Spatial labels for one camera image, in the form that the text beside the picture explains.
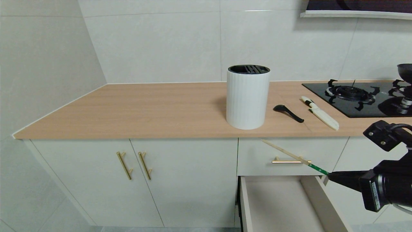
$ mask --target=cabinet door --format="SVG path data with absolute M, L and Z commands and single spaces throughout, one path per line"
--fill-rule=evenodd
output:
M 412 211 L 411 207 L 402 206 L 403 208 Z M 393 223 L 402 221 L 411 221 L 412 215 L 402 212 L 394 206 L 388 208 L 376 219 L 375 223 Z
M 34 140 L 36 148 L 100 226 L 163 227 L 129 140 Z M 117 152 L 125 152 L 129 180 Z
M 369 170 L 384 159 L 398 160 L 406 152 L 407 149 L 403 143 L 390 152 L 386 152 L 366 137 L 350 137 L 334 171 Z M 368 211 L 363 205 L 360 192 L 332 181 L 327 183 L 326 190 L 352 225 L 373 223 L 387 208 L 386 206 L 377 213 Z
M 237 141 L 132 140 L 165 227 L 234 226 Z
M 348 141 L 348 137 L 265 139 L 327 171 L 334 168 Z M 276 156 L 280 163 L 272 163 Z M 304 164 L 282 163 L 290 160 L 293 159 L 265 144 L 261 138 L 239 138 L 238 175 L 319 175 Z

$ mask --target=knife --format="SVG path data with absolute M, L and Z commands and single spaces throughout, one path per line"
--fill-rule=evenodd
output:
M 330 128 L 334 130 L 339 129 L 339 123 L 334 120 L 329 114 L 324 112 L 320 109 L 312 100 L 309 98 L 302 96 L 302 100 L 305 102 L 307 106 L 310 107 L 309 111 L 312 112 L 316 117 L 318 117 L 322 122 L 328 125 Z

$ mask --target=wooden countertop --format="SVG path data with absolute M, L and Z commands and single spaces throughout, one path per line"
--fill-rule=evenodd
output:
M 109 84 L 62 107 L 14 134 L 16 139 L 122 139 L 206 137 L 361 136 L 379 118 L 348 118 L 303 87 L 271 82 L 265 123 L 239 130 L 225 120 L 226 83 Z M 300 101 L 307 96 L 340 124 L 334 131 Z M 274 112 L 284 104 L 299 117 Z M 412 117 L 384 118 L 412 124 Z

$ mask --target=label sticker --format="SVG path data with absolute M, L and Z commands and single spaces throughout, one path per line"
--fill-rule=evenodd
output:
M 373 198 L 375 199 L 375 206 L 376 206 L 376 209 L 378 210 L 381 208 L 381 204 L 379 203 L 378 190 L 376 188 L 375 182 L 372 183 L 372 191 L 373 191 Z

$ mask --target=gas stove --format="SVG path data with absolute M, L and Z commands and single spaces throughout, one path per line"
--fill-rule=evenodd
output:
M 402 80 L 302 85 L 350 118 L 412 117 L 412 86 Z

